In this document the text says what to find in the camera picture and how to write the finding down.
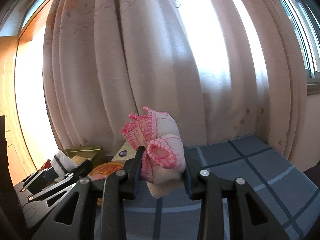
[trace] red object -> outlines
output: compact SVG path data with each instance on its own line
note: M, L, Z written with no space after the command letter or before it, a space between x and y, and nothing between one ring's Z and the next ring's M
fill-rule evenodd
M51 167L51 162L50 162L50 160L46 160L45 163L42 165L42 167L40 168L39 171L42 171L42 170L44 170L44 169L48 169L48 168L50 168L50 167Z

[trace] wall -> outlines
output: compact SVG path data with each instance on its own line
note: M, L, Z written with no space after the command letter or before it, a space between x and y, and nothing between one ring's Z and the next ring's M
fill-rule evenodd
M9 171L14 185L36 170L21 132L15 103L17 46L18 37L0 37L0 115L5 116Z
M307 113L298 154L291 162L301 171L320 161L320 95L307 96Z

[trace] silver bolt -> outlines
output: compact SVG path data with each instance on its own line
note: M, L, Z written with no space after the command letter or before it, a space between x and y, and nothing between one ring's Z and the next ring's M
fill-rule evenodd
M244 185L245 184L245 180L243 178L238 178L236 179L236 182L240 185Z
M125 170L118 170L118 171L116 171L116 175L119 176L119 177L125 175Z
M84 177L84 178L80 179L80 183L81 184L87 184L88 182L89 182L89 178L87 178L87 177Z
M202 170L202 171L200 171L200 175L201 176L209 176L209 174L210 174L210 172L209 171L207 171L207 170Z

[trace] curtain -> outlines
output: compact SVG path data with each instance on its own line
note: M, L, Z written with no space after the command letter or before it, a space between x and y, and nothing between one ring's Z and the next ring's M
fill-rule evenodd
M54 0L43 79L64 148L114 155L128 114L168 112L184 145L254 134L286 158L306 111L303 59L279 0Z

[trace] sheer curtain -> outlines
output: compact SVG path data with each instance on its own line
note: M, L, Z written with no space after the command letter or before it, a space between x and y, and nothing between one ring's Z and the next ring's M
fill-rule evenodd
M143 106L186 146L255 134L286 158L303 127L303 59L279 0L54 0L44 88L64 148L102 145Z

